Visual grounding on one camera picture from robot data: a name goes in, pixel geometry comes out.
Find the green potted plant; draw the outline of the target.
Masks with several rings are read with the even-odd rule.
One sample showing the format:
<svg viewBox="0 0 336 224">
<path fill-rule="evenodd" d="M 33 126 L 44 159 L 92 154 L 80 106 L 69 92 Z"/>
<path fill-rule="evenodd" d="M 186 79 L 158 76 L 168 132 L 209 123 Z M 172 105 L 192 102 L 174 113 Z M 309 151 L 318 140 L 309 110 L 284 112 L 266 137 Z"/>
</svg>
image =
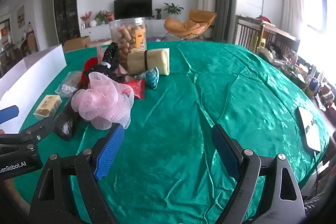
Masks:
<svg viewBox="0 0 336 224">
<path fill-rule="evenodd" d="M 181 7 L 180 5 L 175 5 L 173 3 L 171 4 L 164 3 L 164 5 L 165 5 L 164 11 L 167 12 L 169 16 L 181 15 L 182 11 L 184 10 L 184 8 Z"/>
</svg>

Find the pink mesh bath sponge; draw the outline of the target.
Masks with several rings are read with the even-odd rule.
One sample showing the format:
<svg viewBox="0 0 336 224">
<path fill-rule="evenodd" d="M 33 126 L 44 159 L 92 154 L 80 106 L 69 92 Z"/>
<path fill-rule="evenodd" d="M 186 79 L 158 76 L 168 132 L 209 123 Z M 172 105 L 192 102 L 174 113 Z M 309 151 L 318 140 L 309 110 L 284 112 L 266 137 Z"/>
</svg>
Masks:
<svg viewBox="0 0 336 224">
<path fill-rule="evenodd" d="M 71 100 L 72 109 L 97 130 L 107 130 L 117 123 L 127 129 L 134 104 L 134 90 L 108 76 L 92 72 L 89 88 L 80 89 Z"/>
</svg>

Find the pink packaged cloth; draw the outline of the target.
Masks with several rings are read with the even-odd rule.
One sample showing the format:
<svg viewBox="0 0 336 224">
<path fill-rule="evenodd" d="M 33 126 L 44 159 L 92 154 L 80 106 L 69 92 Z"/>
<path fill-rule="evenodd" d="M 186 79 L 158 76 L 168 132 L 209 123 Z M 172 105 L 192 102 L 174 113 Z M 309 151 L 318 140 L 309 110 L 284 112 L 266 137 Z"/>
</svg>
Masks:
<svg viewBox="0 0 336 224">
<path fill-rule="evenodd" d="M 102 62 L 102 57 L 104 55 L 106 49 L 104 49 L 102 46 L 97 46 L 97 57 L 98 57 L 98 64 Z M 120 65 L 119 68 L 116 70 L 116 72 L 121 73 L 122 75 L 128 75 L 128 71 L 124 68 L 122 65 L 122 59 L 120 55 Z"/>
</svg>

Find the teal patterned small pouch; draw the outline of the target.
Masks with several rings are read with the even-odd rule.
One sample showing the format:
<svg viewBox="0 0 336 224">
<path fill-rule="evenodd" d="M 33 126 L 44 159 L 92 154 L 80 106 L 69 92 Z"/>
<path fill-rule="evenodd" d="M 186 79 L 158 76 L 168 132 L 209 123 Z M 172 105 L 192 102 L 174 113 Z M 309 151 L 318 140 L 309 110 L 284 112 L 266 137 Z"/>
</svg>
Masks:
<svg viewBox="0 0 336 224">
<path fill-rule="evenodd" d="M 157 67 L 149 69 L 139 75 L 134 76 L 135 80 L 145 80 L 146 85 L 151 89 L 156 89 L 159 81 L 159 70 Z"/>
</svg>

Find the bag of cotton swabs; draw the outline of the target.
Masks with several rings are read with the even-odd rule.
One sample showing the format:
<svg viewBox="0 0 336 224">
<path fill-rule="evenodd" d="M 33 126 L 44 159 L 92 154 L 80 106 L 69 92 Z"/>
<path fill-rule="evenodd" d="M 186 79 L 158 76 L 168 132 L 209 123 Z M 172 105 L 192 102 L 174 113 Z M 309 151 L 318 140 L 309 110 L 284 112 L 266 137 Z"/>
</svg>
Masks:
<svg viewBox="0 0 336 224">
<path fill-rule="evenodd" d="M 62 98 L 68 98 L 72 96 L 81 86 L 81 71 L 69 72 L 68 75 L 59 84 L 55 93 Z"/>
</svg>

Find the black lace hair accessory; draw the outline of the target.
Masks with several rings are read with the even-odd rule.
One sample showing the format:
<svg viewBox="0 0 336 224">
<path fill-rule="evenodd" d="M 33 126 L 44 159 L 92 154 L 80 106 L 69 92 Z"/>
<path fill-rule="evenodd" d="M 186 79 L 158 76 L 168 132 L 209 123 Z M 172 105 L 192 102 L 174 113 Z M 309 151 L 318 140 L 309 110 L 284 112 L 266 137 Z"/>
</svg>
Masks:
<svg viewBox="0 0 336 224">
<path fill-rule="evenodd" d="M 98 72 L 105 76 L 108 76 L 110 79 L 118 83 L 123 83 L 125 80 L 125 75 L 116 72 L 120 65 L 120 54 L 118 50 L 118 44 L 112 42 L 105 50 L 102 57 L 102 62 L 95 66 L 92 66 L 89 70 L 88 76 L 92 72 Z"/>
</svg>

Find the clear jar of puffed snacks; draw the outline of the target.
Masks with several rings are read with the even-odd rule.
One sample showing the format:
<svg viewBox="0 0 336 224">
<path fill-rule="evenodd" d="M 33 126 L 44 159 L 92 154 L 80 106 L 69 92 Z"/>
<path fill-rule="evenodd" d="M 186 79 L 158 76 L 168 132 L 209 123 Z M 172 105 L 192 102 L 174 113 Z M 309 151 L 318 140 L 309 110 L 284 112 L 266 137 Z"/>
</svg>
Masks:
<svg viewBox="0 0 336 224">
<path fill-rule="evenodd" d="M 120 27 L 121 37 L 115 33 L 112 42 L 118 44 L 122 65 L 127 69 L 127 56 L 136 50 L 147 50 L 145 18 L 130 18 L 114 20 L 113 27 Z"/>
</svg>

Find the orange lounge chair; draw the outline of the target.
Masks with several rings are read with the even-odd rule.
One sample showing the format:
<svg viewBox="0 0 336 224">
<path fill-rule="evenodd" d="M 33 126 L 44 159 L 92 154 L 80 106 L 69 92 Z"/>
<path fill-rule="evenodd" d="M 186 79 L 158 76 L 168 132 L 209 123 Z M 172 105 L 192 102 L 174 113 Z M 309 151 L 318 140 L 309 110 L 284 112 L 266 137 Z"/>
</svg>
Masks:
<svg viewBox="0 0 336 224">
<path fill-rule="evenodd" d="M 215 12 L 191 9 L 189 18 L 185 22 L 168 17 L 164 22 L 164 28 L 171 35 L 181 39 L 194 39 L 201 36 L 214 22 L 217 14 Z"/>
</svg>

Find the black plastic bag roll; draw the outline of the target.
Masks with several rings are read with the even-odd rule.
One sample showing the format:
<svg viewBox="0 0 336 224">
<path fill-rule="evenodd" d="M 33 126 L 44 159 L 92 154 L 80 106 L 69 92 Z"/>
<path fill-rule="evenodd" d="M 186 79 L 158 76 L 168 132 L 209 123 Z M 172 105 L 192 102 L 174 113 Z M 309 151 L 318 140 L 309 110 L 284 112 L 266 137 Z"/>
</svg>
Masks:
<svg viewBox="0 0 336 224">
<path fill-rule="evenodd" d="M 71 140 L 79 120 L 79 113 L 73 110 L 71 101 L 68 101 L 64 110 L 55 117 L 54 133 L 63 140 Z"/>
</svg>

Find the brown cardboard box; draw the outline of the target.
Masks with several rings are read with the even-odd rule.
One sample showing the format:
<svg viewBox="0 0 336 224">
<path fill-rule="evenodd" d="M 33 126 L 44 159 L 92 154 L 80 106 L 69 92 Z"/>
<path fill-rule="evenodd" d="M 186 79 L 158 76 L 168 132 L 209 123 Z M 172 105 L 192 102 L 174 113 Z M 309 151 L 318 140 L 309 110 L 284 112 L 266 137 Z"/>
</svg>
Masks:
<svg viewBox="0 0 336 224">
<path fill-rule="evenodd" d="M 91 42 L 89 36 L 83 36 L 80 38 L 67 40 L 63 45 L 64 52 L 72 52 L 76 50 L 82 50 L 87 47 L 87 44 Z"/>
</svg>

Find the red yarn ball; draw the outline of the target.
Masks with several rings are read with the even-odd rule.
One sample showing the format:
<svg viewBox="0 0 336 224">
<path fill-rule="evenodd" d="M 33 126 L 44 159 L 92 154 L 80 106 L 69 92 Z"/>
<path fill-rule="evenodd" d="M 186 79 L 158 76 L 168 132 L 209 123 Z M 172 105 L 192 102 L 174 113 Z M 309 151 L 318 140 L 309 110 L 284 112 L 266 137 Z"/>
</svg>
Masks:
<svg viewBox="0 0 336 224">
<path fill-rule="evenodd" d="M 92 66 L 98 64 L 98 57 L 91 57 L 84 63 L 84 67 L 81 74 L 81 84 L 84 87 L 87 87 L 89 84 L 88 73 Z"/>
</svg>

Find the black television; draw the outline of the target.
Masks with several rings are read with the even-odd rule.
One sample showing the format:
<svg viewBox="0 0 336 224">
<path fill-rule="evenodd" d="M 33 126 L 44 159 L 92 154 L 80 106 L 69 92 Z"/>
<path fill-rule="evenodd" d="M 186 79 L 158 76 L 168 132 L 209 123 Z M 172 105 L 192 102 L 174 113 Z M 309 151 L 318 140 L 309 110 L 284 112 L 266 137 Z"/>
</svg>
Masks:
<svg viewBox="0 0 336 224">
<path fill-rule="evenodd" d="M 116 20 L 152 17 L 152 0 L 115 0 L 114 17 Z"/>
</svg>

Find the beige cloth with band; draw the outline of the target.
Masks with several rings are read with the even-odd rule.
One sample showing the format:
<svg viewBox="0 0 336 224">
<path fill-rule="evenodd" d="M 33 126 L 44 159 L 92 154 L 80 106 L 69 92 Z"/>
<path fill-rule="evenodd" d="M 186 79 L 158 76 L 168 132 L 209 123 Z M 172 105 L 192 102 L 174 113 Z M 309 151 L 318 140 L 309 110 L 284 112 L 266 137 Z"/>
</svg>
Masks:
<svg viewBox="0 0 336 224">
<path fill-rule="evenodd" d="M 131 75 L 142 73 L 157 67 L 160 75 L 170 74 L 170 50 L 160 48 L 154 50 L 136 50 L 127 56 L 127 68 Z"/>
</svg>

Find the red snack packet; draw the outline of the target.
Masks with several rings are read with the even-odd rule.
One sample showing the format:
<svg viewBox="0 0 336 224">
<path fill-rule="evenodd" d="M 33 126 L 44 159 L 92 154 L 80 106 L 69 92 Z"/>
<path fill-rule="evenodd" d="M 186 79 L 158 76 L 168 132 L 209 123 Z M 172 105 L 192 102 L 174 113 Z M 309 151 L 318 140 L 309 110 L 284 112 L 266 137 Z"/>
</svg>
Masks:
<svg viewBox="0 0 336 224">
<path fill-rule="evenodd" d="M 129 85 L 133 91 L 134 96 L 136 99 L 143 100 L 145 96 L 145 80 L 139 79 L 139 80 L 132 80 L 125 83 L 126 85 Z"/>
</svg>

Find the white cardboard storage box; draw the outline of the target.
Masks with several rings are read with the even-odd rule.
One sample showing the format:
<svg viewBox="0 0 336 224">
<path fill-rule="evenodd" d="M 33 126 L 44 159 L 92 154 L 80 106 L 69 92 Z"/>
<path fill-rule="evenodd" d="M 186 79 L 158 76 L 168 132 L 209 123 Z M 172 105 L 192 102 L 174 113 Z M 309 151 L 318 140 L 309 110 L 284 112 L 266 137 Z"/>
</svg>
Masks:
<svg viewBox="0 0 336 224">
<path fill-rule="evenodd" d="M 66 67 L 62 46 L 24 57 L 1 78 L 1 109 L 18 107 L 18 116 L 1 124 L 5 133 L 18 133 L 34 104 Z"/>
</svg>

